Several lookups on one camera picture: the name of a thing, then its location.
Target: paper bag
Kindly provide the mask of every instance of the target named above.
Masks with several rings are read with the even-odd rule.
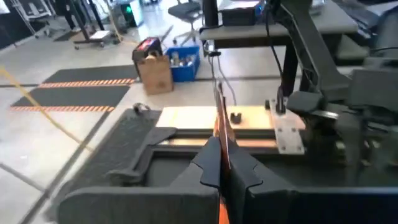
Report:
[[[147,95],[167,93],[173,90],[170,60],[166,55],[148,56],[138,62],[138,69]]]

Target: gray table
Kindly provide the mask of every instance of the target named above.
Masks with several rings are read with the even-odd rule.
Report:
[[[231,3],[231,0],[224,0],[218,8],[219,10],[223,9]],[[358,30],[357,23],[332,0],[327,0],[322,13],[314,15],[313,21],[332,55],[336,54],[342,34],[355,33]],[[267,35],[264,24],[221,26],[203,30],[200,38],[201,40],[213,40],[216,49],[263,47],[269,46],[270,40],[274,45],[286,45],[282,86],[284,95],[289,96],[293,90],[298,66],[295,49],[287,29],[282,25],[270,25],[269,34],[270,37]]]

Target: yellow cable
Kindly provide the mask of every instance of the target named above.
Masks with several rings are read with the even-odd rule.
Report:
[[[114,29],[114,31],[115,31],[115,33],[116,33],[116,36],[118,37],[120,43],[123,42],[123,43],[132,44],[132,45],[137,46],[137,45],[139,44],[138,42],[123,40],[123,36],[119,33],[118,28],[116,28],[116,25],[114,24],[114,21],[113,21],[113,13],[112,13],[111,6],[109,5],[108,0],[104,0],[104,2],[106,3],[106,6],[108,7],[109,19],[110,19],[110,21],[111,21],[111,24],[112,24],[112,26],[113,26],[113,29]]]
[[[56,122],[48,113],[46,113],[43,110],[43,107],[40,106],[39,103],[35,99],[33,99],[33,97],[18,83],[18,81],[10,73],[8,73],[6,71],[5,68],[0,67],[0,74],[4,75],[11,82],[11,84],[13,84],[15,87],[17,87],[19,89],[19,91],[21,91],[21,93],[30,101],[30,103],[32,103],[32,105],[34,105],[36,108],[38,108],[39,111],[45,116],[45,118],[47,118],[56,128],[61,130],[63,133],[65,133],[68,137],[73,139],[78,144],[82,144],[82,141],[80,139],[78,139],[75,135],[73,135],[72,133],[67,131],[61,124]],[[90,152],[94,151],[94,149],[89,146],[85,146],[85,148],[87,150],[89,150]]]

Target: concrete floor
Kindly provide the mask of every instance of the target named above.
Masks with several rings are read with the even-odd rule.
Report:
[[[145,24],[132,30],[126,40],[142,40],[157,35],[173,24],[175,28],[165,41],[167,46],[171,46],[172,36],[189,30],[188,24],[167,14],[167,8],[176,3],[163,0],[159,6],[145,8]],[[38,84],[64,68],[130,65],[133,48],[133,45],[120,44],[109,45],[104,49],[86,46],[75,50],[71,42],[52,42],[40,38],[2,54],[0,65],[5,66],[21,83]],[[284,47],[276,47],[276,50],[283,61]],[[222,50],[221,64],[227,77],[278,75],[272,52],[268,48]],[[204,58],[197,77],[211,77],[210,66]],[[0,77],[0,85],[8,84],[8,80]],[[266,98],[275,96],[279,84],[279,79],[231,81],[239,105],[262,105]],[[226,91],[226,96],[228,104],[231,104],[229,90]],[[0,164],[12,167],[44,189],[53,181],[78,144],[38,112],[9,111],[8,106],[20,97],[16,88],[0,88]],[[215,103],[211,82],[179,83],[173,92],[156,96],[146,96],[142,85],[134,84],[100,127],[89,146],[96,147],[120,114],[137,102],[148,104],[153,109]],[[78,138],[84,139],[102,113],[51,112],[50,115]],[[83,151],[63,181],[71,178],[89,155],[88,151]],[[0,192],[0,223],[7,224],[20,223],[41,195],[38,190],[1,169]],[[33,219],[33,223],[46,223],[42,211]]]

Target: hazard tape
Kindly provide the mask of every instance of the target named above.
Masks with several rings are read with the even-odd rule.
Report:
[[[45,111],[111,112],[113,106],[42,106]],[[39,111],[36,106],[12,106],[12,111]]]
[[[65,88],[65,87],[84,87],[84,86],[108,86],[108,85],[131,85],[134,83],[132,78],[123,78],[118,80],[93,80],[82,82],[60,82],[43,83],[38,88]]]

